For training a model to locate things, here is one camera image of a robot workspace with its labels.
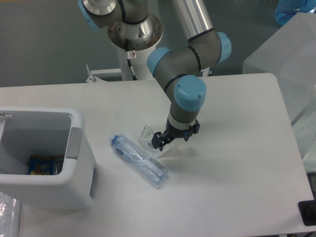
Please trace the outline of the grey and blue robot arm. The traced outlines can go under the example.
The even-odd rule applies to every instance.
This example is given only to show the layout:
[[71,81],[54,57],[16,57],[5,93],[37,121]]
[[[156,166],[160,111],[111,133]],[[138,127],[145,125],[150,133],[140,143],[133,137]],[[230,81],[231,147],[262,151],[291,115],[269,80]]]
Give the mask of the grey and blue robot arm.
[[188,41],[177,52],[158,47],[162,25],[146,0],[80,0],[78,6],[92,29],[107,28],[122,79],[155,79],[170,100],[166,129],[153,135],[153,147],[162,150],[177,138],[188,140],[198,133],[206,86],[197,73],[227,59],[232,50],[227,35],[214,30],[204,2],[173,1]]

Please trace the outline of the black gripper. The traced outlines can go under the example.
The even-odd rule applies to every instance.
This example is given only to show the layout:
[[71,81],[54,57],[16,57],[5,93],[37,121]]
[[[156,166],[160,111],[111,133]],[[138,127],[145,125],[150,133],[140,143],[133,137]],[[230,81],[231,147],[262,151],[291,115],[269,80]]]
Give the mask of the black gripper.
[[190,123],[181,123],[173,118],[168,118],[165,132],[154,133],[151,143],[154,149],[162,151],[166,144],[171,143],[175,139],[183,138],[187,142],[193,134],[199,132],[199,128],[200,123],[197,119]]

